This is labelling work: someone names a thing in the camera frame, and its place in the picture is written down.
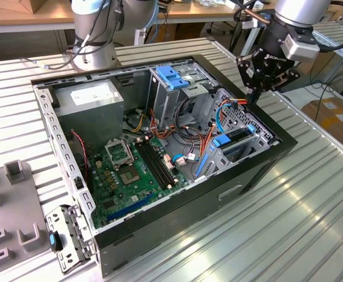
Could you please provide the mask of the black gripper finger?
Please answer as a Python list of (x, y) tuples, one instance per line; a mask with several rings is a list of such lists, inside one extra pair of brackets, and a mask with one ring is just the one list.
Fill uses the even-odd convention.
[(237, 67), (242, 82), (247, 87), (247, 102), (254, 103), (255, 99), (255, 82), (253, 80), (254, 71), (251, 68), (251, 55), (237, 57)]
[(276, 67), (274, 70), (265, 70), (256, 74), (255, 81), (257, 84), (254, 90), (254, 103), (257, 103), (264, 92), (279, 90), (299, 77), (300, 74), (294, 67), (287, 70)]

